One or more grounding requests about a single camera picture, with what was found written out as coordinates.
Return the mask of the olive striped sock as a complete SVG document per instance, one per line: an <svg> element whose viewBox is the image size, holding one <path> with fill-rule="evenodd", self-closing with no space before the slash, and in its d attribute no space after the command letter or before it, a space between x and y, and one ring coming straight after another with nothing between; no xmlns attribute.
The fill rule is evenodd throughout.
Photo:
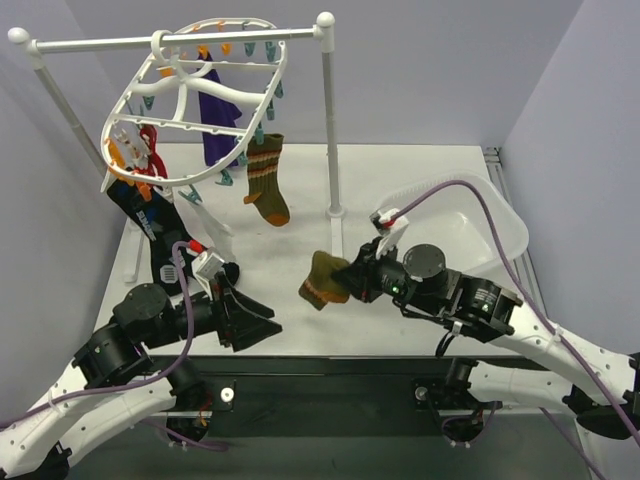
<svg viewBox="0 0 640 480"><path fill-rule="evenodd" d="M315 251L311 258L311 268L298 289L299 296L317 311L329 303L344 304L349 292L333 280L332 274L346 268L349 262L324 251Z"/></svg>
<svg viewBox="0 0 640 480"><path fill-rule="evenodd" d="M283 143L282 134L265 134L262 143L252 139L246 152L248 193L243 203L253 205L260 216L274 227L282 227L290 221L289 208L278 183Z"/></svg>

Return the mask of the white sock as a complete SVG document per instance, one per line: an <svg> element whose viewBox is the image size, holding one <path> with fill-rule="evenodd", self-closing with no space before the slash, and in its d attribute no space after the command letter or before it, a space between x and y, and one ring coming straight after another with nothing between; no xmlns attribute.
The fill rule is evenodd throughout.
<svg viewBox="0 0 640 480"><path fill-rule="evenodd" d="M187 198L187 202L198 216L205 232L210 237L214 248L219 252L221 257L227 263L236 263L237 259L233 252L232 232L230 228L213 217L201 201Z"/></svg>

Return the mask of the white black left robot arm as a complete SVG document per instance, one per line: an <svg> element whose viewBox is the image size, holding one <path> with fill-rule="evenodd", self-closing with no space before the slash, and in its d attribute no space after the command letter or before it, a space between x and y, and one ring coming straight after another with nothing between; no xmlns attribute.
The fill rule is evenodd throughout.
<svg viewBox="0 0 640 480"><path fill-rule="evenodd" d="M25 418L1 426L4 479L63 479L89 452L156 413L214 402L188 350L214 333L246 350L282 331L267 306L219 274L210 292L173 304L156 284L134 287Z"/></svg>

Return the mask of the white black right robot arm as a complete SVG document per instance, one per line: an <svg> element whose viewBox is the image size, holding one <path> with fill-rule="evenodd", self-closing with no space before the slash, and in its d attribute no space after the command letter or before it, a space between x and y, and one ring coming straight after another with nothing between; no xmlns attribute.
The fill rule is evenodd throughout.
<svg viewBox="0 0 640 480"><path fill-rule="evenodd" d="M639 357L608 351L552 324L518 295L488 279L450 269L436 246L419 244L402 258L379 253L379 239L329 277L351 297L391 298L402 316L430 321L446 334L515 352L534 369L456 358L431 403L457 408L516 404L567 414L586 430L624 440L639 431Z"/></svg>

